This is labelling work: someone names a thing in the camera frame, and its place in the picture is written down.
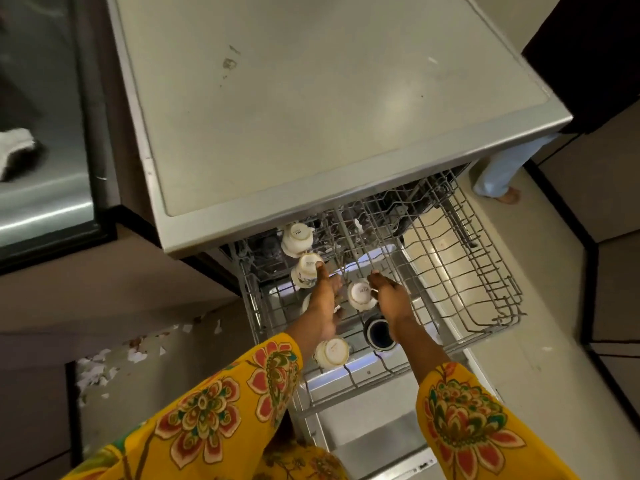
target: dishwasher rack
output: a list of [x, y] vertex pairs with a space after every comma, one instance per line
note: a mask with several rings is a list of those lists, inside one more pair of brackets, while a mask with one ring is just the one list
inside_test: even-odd
[[[315, 228], [312, 250], [349, 282], [372, 269], [404, 284], [416, 319], [450, 355], [519, 322], [522, 293], [459, 188], [453, 171], [350, 202], [302, 219]], [[256, 342], [284, 331], [311, 290], [291, 281], [296, 259], [280, 249], [282, 229], [236, 241], [231, 253]], [[342, 369], [308, 360], [294, 406], [303, 416], [410, 371], [404, 352], [382, 353], [364, 340], [368, 318], [351, 308], [338, 334], [351, 355]]]

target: dishwasher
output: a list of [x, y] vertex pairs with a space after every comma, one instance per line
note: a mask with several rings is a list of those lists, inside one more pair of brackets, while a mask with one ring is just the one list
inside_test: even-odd
[[[342, 275], [343, 289], [372, 269], [402, 283], [430, 336], [478, 372], [465, 349], [516, 325], [522, 293], [457, 183], [464, 170], [442, 171], [298, 221], [315, 229], [308, 252]], [[283, 228], [230, 246], [256, 343], [284, 331], [312, 291], [291, 280], [297, 259], [280, 247]], [[304, 364], [289, 407], [296, 435], [334, 453], [354, 478], [405, 478], [434, 465], [417, 425], [418, 385], [406, 355], [401, 347], [377, 351], [364, 337], [365, 323], [379, 308], [358, 312], [346, 298], [340, 306], [346, 313], [337, 334], [349, 345], [348, 362], [328, 371], [313, 360]]]

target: red flower pattern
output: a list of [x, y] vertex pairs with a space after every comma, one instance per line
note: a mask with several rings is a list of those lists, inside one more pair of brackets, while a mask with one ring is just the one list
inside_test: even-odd
[[255, 415], [261, 422], [270, 420], [277, 428], [298, 383], [298, 357], [290, 343], [267, 342], [248, 362], [255, 371], [247, 384], [260, 395]]
[[479, 466], [498, 475], [505, 464], [500, 448], [526, 443], [505, 428], [508, 418], [502, 406], [481, 387], [447, 380], [454, 369], [450, 363], [443, 366], [444, 378], [430, 387], [424, 400], [429, 435], [444, 465], [459, 470], [465, 480], [475, 480]]
[[239, 398], [235, 380], [212, 379], [158, 419], [156, 436], [163, 440], [178, 436], [170, 450], [178, 468], [195, 460], [200, 451], [205, 463], [222, 461], [223, 438], [230, 438], [240, 425], [240, 411], [233, 404]]

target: person's leg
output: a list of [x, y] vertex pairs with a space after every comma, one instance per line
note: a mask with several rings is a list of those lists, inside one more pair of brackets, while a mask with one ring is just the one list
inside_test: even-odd
[[484, 197], [504, 198], [505, 203], [515, 203], [519, 191], [512, 189], [509, 182], [527, 160], [556, 136], [557, 133], [550, 134], [496, 153], [474, 184], [474, 192]]

